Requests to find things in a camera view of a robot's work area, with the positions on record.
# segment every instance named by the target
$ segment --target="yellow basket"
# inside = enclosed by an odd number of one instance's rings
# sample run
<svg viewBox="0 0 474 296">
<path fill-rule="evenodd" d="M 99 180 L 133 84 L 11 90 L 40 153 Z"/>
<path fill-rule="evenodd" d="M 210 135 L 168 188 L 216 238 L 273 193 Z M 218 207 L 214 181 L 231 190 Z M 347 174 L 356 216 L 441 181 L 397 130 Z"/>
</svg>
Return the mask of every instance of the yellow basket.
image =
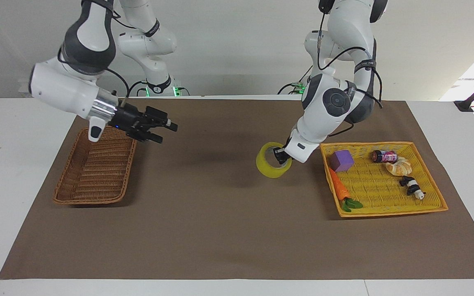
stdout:
<svg viewBox="0 0 474 296">
<path fill-rule="evenodd" d="M 350 151 L 354 158 L 354 165 L 348 171 L 337 173 L 352 199 L 363 204 L 363 208 L 353 208 L 352 212 L 342 210 L 329 173 L 327 159 L 339 150 Z M 383 163 L 374 163 L 371 159 L 374 150 L 394 150 L 401 157 L 410 160 L 410 176 L 416 179 L 425 192 L 424 199 L 420 201 L 413 195 L 408 196 L 407 188 L 400 186 L 401 177 L 389 173 Z M 412 142 L 327 143 L 321 144 L 321 154 L 327 181 L 341 217 L 379 217 L 448 210 L 442 193 Z"/>
</svg>

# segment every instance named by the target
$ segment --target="yellow tape roll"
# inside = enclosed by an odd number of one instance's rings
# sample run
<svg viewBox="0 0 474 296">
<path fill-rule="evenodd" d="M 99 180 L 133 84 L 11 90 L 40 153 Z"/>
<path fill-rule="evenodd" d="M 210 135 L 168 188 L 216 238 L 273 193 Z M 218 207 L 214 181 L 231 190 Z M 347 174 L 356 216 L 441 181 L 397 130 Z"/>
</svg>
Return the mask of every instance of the yellow tape roll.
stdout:
<svg viewBox="0 0 474 296">
<path fill-rule="evenodd" d="M 274 148 L 283 148 L 283 144 L 277 142 L 266 143 L 256 157 L 257 169 L 268 178 L 279 178 L 292 166 L 292 159 L 288 159 L 282 167 L 271 166 L 266 159 L 266 153 L 273 153 Z"/>
</svg>

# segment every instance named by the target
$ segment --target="panda figurine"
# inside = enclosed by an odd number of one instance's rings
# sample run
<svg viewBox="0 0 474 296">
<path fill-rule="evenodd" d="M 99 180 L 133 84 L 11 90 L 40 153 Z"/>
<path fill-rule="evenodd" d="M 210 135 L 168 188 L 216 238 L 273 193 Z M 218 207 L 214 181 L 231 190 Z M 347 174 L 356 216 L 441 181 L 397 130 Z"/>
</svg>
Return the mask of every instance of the panda figurine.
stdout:
<svg viewBox="0 0 474 296">
<path fill-rule="evenodd" d="M 420 189 L 420 186 L 412 177 L 404 176 L 402 180 L 400 180 L 400 185 L 402 187 L 407 186 L 407 195 L 414 195 L 419 200 L 423 200 L 425 197 L 425 192 Z"/>
</svg>

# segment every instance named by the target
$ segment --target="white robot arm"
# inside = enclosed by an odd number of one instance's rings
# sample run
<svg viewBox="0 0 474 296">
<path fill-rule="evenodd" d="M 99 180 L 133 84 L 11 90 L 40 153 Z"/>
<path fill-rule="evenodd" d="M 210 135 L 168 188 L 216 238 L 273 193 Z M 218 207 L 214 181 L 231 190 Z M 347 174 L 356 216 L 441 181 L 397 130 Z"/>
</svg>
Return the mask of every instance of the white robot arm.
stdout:
<svg viewBox="0 0 474 296">
<path fill-rule="evenodd" d="M 158 56 L 175 52 L 177 38 L 160 24 L 149 0 L 120 0 L 127 21 L 135 28 L 120 35 L 120 51 L 144 70 L 153 95 L 173 94 L 174 79 Z"/>
<path fill-rule="evenodd" d="M 88 137 L 93 142 L 109 124 L 136 140 L 161 143 L 162 137 L 150 129 L 162 126 L 176 131 L 177 125 L 167 113 L 152 107 L 140 112 L 133 105 L 120 105 L 115 95 L 96 86 L 104 71 L 110 71 L 108 67 L 116 56 L 111 33 L 113 4 L 114 0 L 82 0 L 81 15 L 67 30 L 58 55 L 32 69 L 29 92 L 52 107 L 89 120 Z M 151 18 L 147 11 L 139 15 L 135 8 L 128 11 L 134 23 Z"/>
<path fill-rule="evenodd" d="M 305 40 L 314 69 L 302 96 L 304 114 L 286 145 L 273 149 L 280 164 L 293 158 L 305 162 L 328 135 L 346 121 L 364 120 L 374 108 L 376 41 L 370 23 L 383 14 L 387 0 L 322 0 L 320 9 L 330 14 L 328 31 L 313 31 Z M 326 58 L 352 60 L 354 81 L 339 81 Z"/>
</svg>

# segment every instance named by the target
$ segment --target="toy carrot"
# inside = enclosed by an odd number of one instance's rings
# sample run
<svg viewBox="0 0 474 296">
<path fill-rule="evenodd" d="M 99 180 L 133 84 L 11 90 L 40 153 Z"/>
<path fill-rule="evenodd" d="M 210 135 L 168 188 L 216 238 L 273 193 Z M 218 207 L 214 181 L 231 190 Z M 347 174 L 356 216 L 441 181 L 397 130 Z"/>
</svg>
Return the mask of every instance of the toy carrot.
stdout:
<svg viewBox="0 0 474 296">
<path fill-rule="evenodd" d="M 337 199 L 344 201 L 341 208 L 346 212 L 352 212 L 351 208 L 363 208 L 363 204 L 359 201 L 355 201 L 350 197 L 349 190 L 343 185 L 335 171 L 329 168 L 330 178 L 332 179 L 332 184 L 334 185 L 335 193 Z"/>
<path fill-rule="evenodd" d="M 336 191 L 337 199 L 342 201 L 346 198 L 350 198 L 349 191 L 346 189 L 345 185 L 341 183 L 341 180 L 339 180 L 339 177 L 337 176 L 335 171 L 329 168 L 329 172 L 330 172 L 330 178 L 332 179 L 332 183 L 334 185 L 334 189 Z"/>
</svg>

